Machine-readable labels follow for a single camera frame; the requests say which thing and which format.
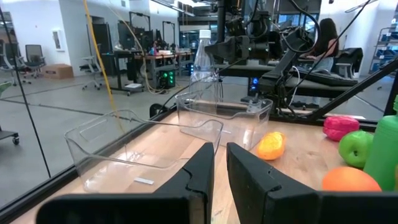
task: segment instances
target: gray floor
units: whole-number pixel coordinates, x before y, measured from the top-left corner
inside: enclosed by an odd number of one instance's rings
[[[187,85],[183,77],[177,77],[180,86]],[[81,88],[88,77],[72,80],[32,79],[33,84],[24,85],[26,98],[34,119],[44,156],[51,175],[55,175],[73,161],[63,138],[66,131],[85,121],[112,111],[105,89],[100,91],[89,87]],[[224,97],[234,100],[246,96],[247,79],[224,79]],[[387,77],[369,87],[358,97],[339,106],[334,113],[364,116],[378,120],[383,115],[392,79]],[[123,92],[114,92],[113,97],[118,109],[130,109],[141,118],[149,118],[149,106],[163,103],[170,94],[153,95],[148,91],[127,96]],[[4,130],[17,131],[21,143],[13,145],[11,139],[0,141],[0,207],[48,178],[44,160],[39,149],[32,124],[23,104],[24,99],[19,86],[10,87],[0,99],[0,125]]]

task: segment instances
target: green bottle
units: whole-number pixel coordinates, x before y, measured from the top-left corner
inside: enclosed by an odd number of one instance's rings
[[[398,96],[394,102],[394,111],[398,111]],[[398,115],[385,116],[377,124],[363,171],[373,177],[382,190],[394,190],[397,165]]]

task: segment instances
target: cardboard box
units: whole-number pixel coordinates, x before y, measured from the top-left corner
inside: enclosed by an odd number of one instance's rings
[[[46,65],[42,68],[42,73],[44,75],[44,78],[73,78],[72,66],[65,64]]]

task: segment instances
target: plastic water bottle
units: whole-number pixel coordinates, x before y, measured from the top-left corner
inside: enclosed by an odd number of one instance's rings
[[[398,96],[394,102],[398,111]],[[379,184],[382,190],[394,190],[398,165],[398,115],[381,119],[373,137],[370,155],[363,171]]]
[[[205,52],[205,47],[210,45],[211,31],[200,30],[199,38],[200,43],[189,86],[189,92],[195,98],[191,109],[200,112],[193,118],[196,126],[209,120],[209,117],[205,118],[203,114],[216,114],[216,104],[220,95],[213,56]]]

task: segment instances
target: green apple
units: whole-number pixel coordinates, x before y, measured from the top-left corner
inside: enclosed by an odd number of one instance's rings
[[[366,131],[353,131],[340,141],[338,152],[344,161],[353,167],[363,168],[368,159],[373,135]]]

